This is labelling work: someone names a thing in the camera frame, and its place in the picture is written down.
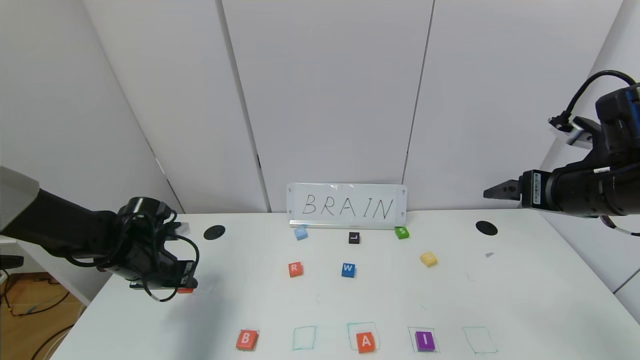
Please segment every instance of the red block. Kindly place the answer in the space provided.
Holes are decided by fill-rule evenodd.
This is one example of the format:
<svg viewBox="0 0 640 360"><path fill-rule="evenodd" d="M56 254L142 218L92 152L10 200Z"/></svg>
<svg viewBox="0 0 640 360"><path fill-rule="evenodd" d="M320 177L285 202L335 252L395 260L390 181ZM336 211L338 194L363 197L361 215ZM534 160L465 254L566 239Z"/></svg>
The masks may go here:
<svg viewBox="0 0 640 360"><path fill-rule="evenodd" d="M361 354L376 350L376 340L373 339L373 334L370 332L356 334L356 341L358 342L358 352Z"/></svg>
<svg viewBox="0 0 640 360"><path fill-rule="evenodd" d="M255 342L258 340L258 332L253 330L242 330L238 335L236 348L238 350L253 351Z"/></svg>
<svg viewBox="0 0 640 360"><path fill-rule="evenodd" d="M300 276L302 275L302 263L291 263L289 264L289 277Z"/></svg>

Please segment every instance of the light blue block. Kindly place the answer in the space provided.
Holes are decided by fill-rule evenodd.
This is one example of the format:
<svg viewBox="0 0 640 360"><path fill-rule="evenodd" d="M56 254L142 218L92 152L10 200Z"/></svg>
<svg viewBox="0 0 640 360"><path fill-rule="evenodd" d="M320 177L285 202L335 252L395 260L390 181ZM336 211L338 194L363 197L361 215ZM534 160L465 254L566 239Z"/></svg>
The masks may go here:
<svg viewBox="0 0 640 360"><path fill-rule="evenodd" d="M299 227L297 229L294 229L293 233L296 235L296 239L298 240L302 240L309 236L307 234L307 230L304 227Z"/></svg>

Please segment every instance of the white wall panel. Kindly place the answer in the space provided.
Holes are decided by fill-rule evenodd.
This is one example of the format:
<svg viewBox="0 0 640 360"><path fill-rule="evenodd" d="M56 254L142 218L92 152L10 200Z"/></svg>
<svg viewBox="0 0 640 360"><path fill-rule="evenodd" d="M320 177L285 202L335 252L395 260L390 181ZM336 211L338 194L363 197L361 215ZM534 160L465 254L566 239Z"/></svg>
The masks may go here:
<svg viewBox="0 0 640 360"><path fill-rule="evenodd" d="M508 208L483 190L540 165L620 0L436 0L404 184L409 208Z"/></svg>
<svg viewBox="0 0 640 360"><path fill-rule="evenodd" d="M399 184L432 2L223 4L273 211L293 181Z"/></svg>
<svg viewBox="0 0 640 360"><path fill-rule="evenodd" d="M180 209L80 0L0 0L0 164L89 209ZM111 275L23 245L85 304Z"/></svg>
<svg viewBox="0 0 640 360"><path fill-rule="evenodd" d="M216 1L84 3L185 211L266 211Z"/></svg>
<svg viewBox="0 0 640 360"><path fill-rule="evenodd" d="M640 1L625 0L591 72L614 69L626 72L636 81L640 80ZM627 84L616 78L597 79L580 98L574 115L598 121L595 102L602 95L625 87ZM568 163L584 159L588 151L577 147L554 144L549 152L548 163L542 170L551 171ZM640 241L635 236L613 231L599 220L581 219L543 213L555 229L582 256L604 283L615 290L640 268ZM640 231L640 215L613 219L619 226L631 231ZM636 308L640 309L640 300ZM639 319L640 312L632 313Z"/></svg>
<svg viewBox="0 0 640 360"><path fill-rule="evenodd" d="M635 275L616 293L616 297L625 306L631 316L640 322L640 275Z"/></svg>

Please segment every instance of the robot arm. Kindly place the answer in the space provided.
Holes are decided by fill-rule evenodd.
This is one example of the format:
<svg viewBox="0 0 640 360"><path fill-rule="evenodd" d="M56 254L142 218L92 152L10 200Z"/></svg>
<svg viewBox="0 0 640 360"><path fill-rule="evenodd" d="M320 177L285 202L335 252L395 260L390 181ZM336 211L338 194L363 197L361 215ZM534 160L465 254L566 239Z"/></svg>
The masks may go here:
<svg viewBox="0 0 640 360"><path fill-rule="evenodd" d="M583 117L569 121L586 87L604 75L621 78L630 86L597 100L599 124ZM523 208L601 217L613 228L609 216L640 213L640 84L621 72L598 72L583 84L567 110L549 122L566 134L567 144L592 145L584 160L552 172L526 171L519 180L485 190L484 197L519 200Z"/></svg>
<svg viewBox="0 0 640 360"><path fill-rule="evenodd" d="M198 286L193 277L198 247L175 234L180 225L177 214L163 202L135 197L117 214L90 211L40 189L28 176L0 167L0 205L0 234L40 245L74 265L113 272L155 300L167 301L181 288ZM193 246L194 261L180 261L164 249L165 241L176 239ZM150 290L159 288L174 292L158 299Z"/></svg>

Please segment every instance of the purple letter i block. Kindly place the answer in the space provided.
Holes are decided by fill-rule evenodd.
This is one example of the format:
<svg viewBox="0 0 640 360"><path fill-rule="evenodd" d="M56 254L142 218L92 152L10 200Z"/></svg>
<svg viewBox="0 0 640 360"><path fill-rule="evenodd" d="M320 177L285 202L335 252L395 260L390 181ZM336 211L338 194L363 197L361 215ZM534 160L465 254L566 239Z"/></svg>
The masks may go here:
<svg viewBox="0 0 640 360"><path fill-rule="evenodd" d="M418 351L436 350L436 344L433 342L433 335L428 331L416 331L415 342L418 344Z"/></svg>

